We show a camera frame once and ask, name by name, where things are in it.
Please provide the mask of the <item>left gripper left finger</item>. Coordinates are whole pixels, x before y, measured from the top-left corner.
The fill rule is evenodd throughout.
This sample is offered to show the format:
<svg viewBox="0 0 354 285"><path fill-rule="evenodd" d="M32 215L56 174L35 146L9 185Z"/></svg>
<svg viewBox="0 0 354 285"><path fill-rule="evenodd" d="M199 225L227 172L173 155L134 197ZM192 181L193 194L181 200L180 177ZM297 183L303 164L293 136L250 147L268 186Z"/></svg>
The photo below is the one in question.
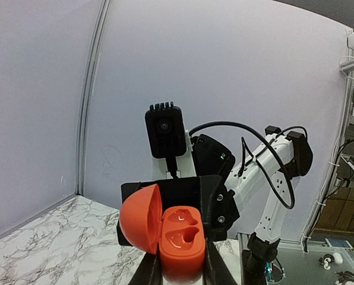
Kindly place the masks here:
<svg viewBox="0 0 354 285"><path fill-rule="evenodd" d="M161 261L158 254L146 253L140 262L129 285L161 284Z"/></svg>

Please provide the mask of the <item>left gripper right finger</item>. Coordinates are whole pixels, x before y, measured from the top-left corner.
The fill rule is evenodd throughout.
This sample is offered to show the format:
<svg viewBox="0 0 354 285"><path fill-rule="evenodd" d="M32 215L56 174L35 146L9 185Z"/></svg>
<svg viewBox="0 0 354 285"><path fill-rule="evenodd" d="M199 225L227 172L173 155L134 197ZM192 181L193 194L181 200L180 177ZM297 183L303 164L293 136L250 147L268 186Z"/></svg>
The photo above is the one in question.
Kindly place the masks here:
<svg viewBox="0 0 354 285"><path fill-rule="evenodd" d="M238 251L235 240L213 242L206 239L205 284L238 284Z"/></svg>

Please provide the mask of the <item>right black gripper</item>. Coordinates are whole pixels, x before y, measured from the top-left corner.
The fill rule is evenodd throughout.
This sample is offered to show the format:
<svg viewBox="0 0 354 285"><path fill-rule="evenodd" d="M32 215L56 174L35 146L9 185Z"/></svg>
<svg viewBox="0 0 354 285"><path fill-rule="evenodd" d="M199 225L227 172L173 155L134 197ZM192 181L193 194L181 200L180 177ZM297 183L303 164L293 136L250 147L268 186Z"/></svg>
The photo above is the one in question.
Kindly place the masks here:
<svg viewBox="0 0 354 285"><path fill-rule="evenodd" d="M165 179L148 182L128 182L121 185L122 202L130 195L150 186L158 185L162 213L156 213L159 229L162 230L163 215L170 207L193 207L201 214L205 237L212 242L227 239L227 231L239 218L234 190L228 190L220 175L205 175L189 178Z"/></svg>

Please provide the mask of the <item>red earbud charging case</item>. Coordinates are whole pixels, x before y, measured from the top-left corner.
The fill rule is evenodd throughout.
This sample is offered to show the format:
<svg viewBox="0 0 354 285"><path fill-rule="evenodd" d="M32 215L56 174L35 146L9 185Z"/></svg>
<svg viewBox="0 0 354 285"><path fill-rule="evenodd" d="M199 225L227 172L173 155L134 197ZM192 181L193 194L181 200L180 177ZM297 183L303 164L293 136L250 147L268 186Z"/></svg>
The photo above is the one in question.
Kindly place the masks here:
<svg viewBox="0 0 354 285"><path fill-rule="evenodd" d="M195 207L162 209L159 186L131 194L120 210L119 225L126 240L149 254L160 254L163 269L187 278L201 271L206 254L201 214Z"/></svg>

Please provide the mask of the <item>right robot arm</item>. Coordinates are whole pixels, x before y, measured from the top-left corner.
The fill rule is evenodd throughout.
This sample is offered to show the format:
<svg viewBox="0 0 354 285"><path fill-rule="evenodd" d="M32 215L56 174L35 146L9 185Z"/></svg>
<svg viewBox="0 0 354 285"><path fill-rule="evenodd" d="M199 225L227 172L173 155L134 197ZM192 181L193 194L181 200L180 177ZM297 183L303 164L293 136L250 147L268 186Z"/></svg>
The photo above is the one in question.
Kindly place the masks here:
<svg viewBox="0 0 354 285"><path fill-rule="evenodd" d="M150 131L153 156L149 182L125 183L116 226L119 244L145 256L131 284L162 284L163 278L204 284L235 284L215 247L263 186L270 192L263 215L241 254L249 284L264 284L266 266L277 256L283 219L295 205L294 181L313 161L301 126L268 126L260 146L242 144L242 162L218 141L195 130Z"/></svg>

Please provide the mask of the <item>left aluminium frame post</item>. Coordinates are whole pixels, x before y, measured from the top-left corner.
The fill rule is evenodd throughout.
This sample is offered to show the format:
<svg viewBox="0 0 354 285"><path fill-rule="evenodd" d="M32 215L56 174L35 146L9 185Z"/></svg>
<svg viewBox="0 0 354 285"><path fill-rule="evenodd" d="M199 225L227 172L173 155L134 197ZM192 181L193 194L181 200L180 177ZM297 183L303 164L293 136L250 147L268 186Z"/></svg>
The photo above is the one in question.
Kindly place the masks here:
<svg viewBox="0 0 354 285"><path fill-rule="evenodd" d="M75 194L84 195L86 183L86 155L89 129L89 113L94 93L97 69L100 61L100 50L109 18L112 1L100 2L99 11L94 24L90 46L87 54L86 68L81 89L81 101L78 114L77 139L75 149Z"/></svg>

